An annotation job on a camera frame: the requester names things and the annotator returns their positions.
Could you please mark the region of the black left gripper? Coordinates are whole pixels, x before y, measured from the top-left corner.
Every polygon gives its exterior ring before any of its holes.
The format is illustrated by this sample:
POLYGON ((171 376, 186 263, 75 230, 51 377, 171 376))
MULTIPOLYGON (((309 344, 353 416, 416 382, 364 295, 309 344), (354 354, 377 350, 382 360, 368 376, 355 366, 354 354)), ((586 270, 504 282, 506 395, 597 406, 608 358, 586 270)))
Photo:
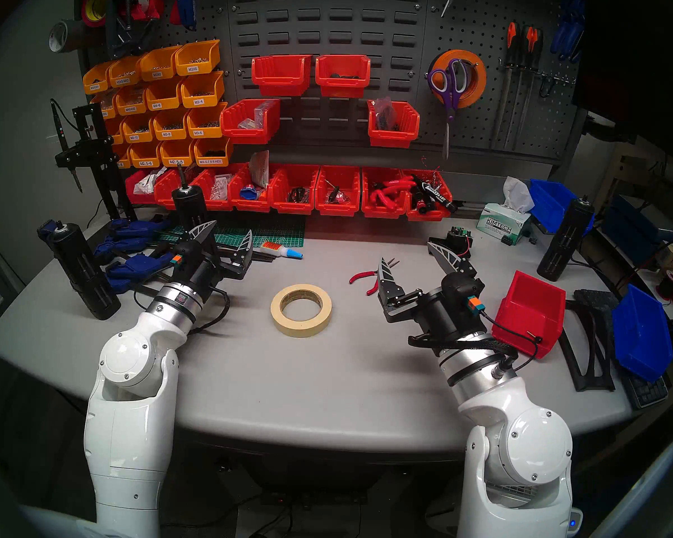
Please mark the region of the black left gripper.
POLYGON ((202 243, 212 237, 216 220, 189 230, 175 245, 175 283, 187 286, 198 295, 209 295, 221 280, 243 280, 252 261, 252 230, 244 236, 238 249, 215 255, 204 251, 202 243))

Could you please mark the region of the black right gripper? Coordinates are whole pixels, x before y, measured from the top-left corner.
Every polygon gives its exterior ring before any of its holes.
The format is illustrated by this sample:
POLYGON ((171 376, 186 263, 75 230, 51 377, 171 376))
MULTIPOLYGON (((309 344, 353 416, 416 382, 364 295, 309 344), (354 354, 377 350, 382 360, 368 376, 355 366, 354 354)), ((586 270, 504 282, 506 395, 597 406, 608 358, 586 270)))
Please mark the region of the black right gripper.
MULTIPOLYGON (((445 274, 476 279, 477 272, 470 261, 447 247, 429 241, 428 252, 445 274)), ((441 289, 406 293, 395 282, 384 258, 377 269, 377 294, 388 323, 414 321, 421 328, 420 335, 409 339, 410 344, 455 344, 485 338, 484 324, 466 309, 450 307, 441 289)))

